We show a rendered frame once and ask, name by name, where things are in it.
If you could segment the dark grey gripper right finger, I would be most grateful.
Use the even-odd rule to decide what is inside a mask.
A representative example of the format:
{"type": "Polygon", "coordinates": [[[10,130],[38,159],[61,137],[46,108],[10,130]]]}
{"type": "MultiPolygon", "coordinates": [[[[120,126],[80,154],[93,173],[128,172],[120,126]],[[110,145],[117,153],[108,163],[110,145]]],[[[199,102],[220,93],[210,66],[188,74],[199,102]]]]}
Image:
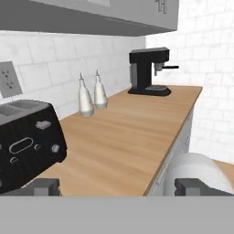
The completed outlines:
{"type": "Polygon", "coordinates": [[[176,196],[228,196],[229,193],[210,187],[197,178],[177,178],[175,180],[176,196]]]}

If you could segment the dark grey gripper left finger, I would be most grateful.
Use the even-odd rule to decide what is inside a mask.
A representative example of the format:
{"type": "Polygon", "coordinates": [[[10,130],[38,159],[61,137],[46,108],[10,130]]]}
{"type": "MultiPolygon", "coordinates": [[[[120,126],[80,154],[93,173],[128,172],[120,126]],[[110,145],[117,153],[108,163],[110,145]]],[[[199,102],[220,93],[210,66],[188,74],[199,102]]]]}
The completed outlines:
{"type": "Polygon", "coordinates": [[[6,193],[7,196],[60,196],[58,178],[37,178],[25,187],[6,193]]]}

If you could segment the white glass bottle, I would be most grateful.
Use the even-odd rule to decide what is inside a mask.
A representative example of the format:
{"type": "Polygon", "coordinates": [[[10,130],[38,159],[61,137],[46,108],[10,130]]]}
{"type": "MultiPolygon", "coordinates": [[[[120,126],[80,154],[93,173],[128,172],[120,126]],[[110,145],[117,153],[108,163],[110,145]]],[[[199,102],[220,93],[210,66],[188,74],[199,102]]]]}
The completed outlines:
{"type": "Polygon", "coordinates": [[[99,72],[95,74],[94,85],[94,104],[98,109],[105,109],[108,104],[108,99],[99,72]]]}
{"type": "Polygon", "coordinates": [[[90,92],[85,85],[85,81],[84,78],[82,78],[82,74],[80,74],[79,110],[80,114],[85,117],[90,117],[94,113],[94,106],[90,97],[90,92]]]}

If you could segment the white round object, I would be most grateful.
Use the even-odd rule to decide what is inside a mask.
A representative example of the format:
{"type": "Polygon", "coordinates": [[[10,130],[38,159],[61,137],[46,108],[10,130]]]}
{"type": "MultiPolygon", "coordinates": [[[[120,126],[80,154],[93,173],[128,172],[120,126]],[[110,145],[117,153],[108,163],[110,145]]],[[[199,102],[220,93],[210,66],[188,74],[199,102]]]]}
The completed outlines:
{"type": "Polygon", "coordinates": [[[234,186],[228,177],[212,159],[203,154],[179,154],[171,160],[165,176],[165,196],[175,194],[177,178],[198,178],[212,188],[234,194],[234,186]]]}

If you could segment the black toaster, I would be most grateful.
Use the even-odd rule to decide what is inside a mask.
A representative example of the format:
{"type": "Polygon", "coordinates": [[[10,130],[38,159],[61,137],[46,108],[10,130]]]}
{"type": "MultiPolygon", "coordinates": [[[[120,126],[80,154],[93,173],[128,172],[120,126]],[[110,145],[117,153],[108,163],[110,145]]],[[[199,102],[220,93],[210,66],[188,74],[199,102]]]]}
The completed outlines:
{"type": "Polygon", "coordinates": [[[24,186],[66,157],[52,104],[18,100],[0,105],[0,194],[24,186]]]}

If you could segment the black coffee machine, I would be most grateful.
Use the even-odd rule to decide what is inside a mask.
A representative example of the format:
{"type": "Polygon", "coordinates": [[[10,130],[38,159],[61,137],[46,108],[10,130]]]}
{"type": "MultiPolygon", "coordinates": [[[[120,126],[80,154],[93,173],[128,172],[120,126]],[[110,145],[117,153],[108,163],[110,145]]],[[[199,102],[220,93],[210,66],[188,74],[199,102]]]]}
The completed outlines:
{"type": "Polygon", "coordinates": [[[154,74],[163,69],[178,69],[177,65],[166,66],[168,60],[169,49],[166,47],[132,50],[129,54],[132,87],[128,92],[148,96],[170,95],[171,90],[167,86],[152,83],[152,69],[154,74]]]}

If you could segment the grey wall socket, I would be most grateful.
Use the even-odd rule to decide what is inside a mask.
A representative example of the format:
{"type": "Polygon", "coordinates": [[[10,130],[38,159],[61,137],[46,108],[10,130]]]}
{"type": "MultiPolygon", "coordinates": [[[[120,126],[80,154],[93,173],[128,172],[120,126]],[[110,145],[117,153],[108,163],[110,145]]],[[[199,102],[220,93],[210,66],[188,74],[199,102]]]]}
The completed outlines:
{"type": "Polygon", "coordinates": [[[4,98],[22,94],[12,61],[0,62],[0,93],[4,98]]]}

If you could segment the grey wall cabinet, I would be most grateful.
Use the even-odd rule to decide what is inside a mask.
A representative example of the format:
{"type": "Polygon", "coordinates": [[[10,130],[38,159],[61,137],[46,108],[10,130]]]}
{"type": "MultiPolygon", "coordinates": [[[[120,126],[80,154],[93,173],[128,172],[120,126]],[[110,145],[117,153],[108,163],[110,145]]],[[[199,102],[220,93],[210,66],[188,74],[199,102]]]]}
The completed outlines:
{"type": "Polygon", "coordinates": [[[177,30],[179,0],[0,0],[0,30],[139,37],[177,30]]]}

